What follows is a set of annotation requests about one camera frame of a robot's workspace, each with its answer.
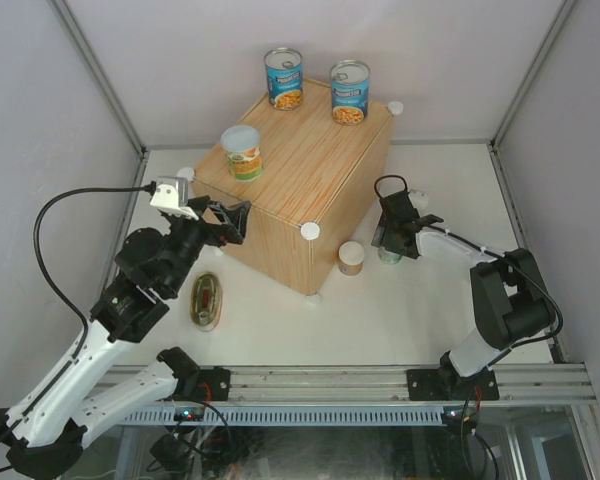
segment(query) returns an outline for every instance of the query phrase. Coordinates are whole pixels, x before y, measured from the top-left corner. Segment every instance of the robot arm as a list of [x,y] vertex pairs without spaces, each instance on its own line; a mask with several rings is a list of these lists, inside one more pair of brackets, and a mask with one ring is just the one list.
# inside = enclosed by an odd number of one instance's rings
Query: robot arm
[[453,234],[440,217],[421,217],[404,183],[403,190],[380,197],[382,216],[373,244],[413,259],[432,258],[471,282],[476,328],[443,355],[440,367],[445,383],[462,383],[519,340],[551,326],[556,311],[528,250],[496,254]]
[[[175,348],[135,378],[85,400],[116,359],[167,313],[162,300],[177,297],[202,247],[244,241],[249,202],[226,208],[209,197],[189,200],[188,191],[184,178],[159,179],[151,205],[161,210],[170,232],[144,228],[127,237],[115,259],[120,271],[91,309],[82,348],[75,350],[80,336],[31,393],[0,409],[0,441],[10,447],[7,459],[17,472],[56,478],[121,418],[148,402],[190,394],[197,385],[198,366]],[[202,219],[207,208],[219,224]]]

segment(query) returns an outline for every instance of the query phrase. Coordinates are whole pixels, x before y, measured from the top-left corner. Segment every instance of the corn can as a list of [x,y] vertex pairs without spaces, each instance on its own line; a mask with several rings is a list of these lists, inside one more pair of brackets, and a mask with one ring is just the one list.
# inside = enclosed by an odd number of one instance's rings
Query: corn can
[[264,56],[269,103],[277,110],[302,104],[302,55],[293,48],[276,48]]
[[331,113],[341,125],[357,125],[367,117],[369,75],[366,63],[343,60],[331,68]]

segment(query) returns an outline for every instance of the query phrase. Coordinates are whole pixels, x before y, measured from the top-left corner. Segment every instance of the black mount bracket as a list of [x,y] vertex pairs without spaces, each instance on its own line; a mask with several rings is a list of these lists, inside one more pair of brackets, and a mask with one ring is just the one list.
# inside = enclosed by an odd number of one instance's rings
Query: black mount bracket
[[449,388],[441,380],[439,368],[415,368],[407,370],[407,386],[409,400],[414,402],[465,401],[476,387],[482,390],[482,400],[500,399],[496,375],[487,369]]

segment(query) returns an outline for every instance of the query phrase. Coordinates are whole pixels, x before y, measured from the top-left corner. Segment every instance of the wood grain surface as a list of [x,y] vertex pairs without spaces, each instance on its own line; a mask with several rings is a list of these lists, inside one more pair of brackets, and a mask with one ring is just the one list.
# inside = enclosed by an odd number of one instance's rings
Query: wood grain surface
[[[196,196],[209,195],[229,206],[238,203],[231,195],[194,181]],[[207,211],[205,220],[217,223]],[[247,221],[247,236],[242,245],[227,245],[225,253],[264,273],[270,278],[304,294],[315,293],[311,266],[311,242],[300,235],[300,229],[269,213],[252,207]]]
[[320,214],[320,236],[311,245],[312,290],[317,292],[337,261],[338,249],[377,201],[373,184],[384,173],[393,133],[393,118],[389,117],[351,171],[342,188]]
[[264,173],[251,182],[235,180],[216,144],[196,168],[196,179],[291,225],[317,221],[391,115],[386,105],[370,101],[361,124],[339,125],[331,118],[329,86],[308,78],[297,109],[278,111],[267,100],[263,96],[239,121],[260,132]]

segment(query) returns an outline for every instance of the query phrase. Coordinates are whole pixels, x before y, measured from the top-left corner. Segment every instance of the can lid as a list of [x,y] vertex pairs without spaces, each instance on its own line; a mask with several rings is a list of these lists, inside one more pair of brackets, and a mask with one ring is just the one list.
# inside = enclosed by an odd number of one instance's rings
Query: can lid
[[358,60],[343,60],[331,69],[331,79],[343,85],[355,85],[369,78],[369,66]]
[[297,67],[301,62],[302,55],[293,48],[276,48],[264,56],[265,65],[276,70],[289,70]]
[[346,242],[340,245],[338,256],[347,265],[360,265],[364,261],[364,247],[358,242]]
[[245,152],[260,144],[260,133],[249,125],[236,125],[224,131],[220,144],[228,152]]

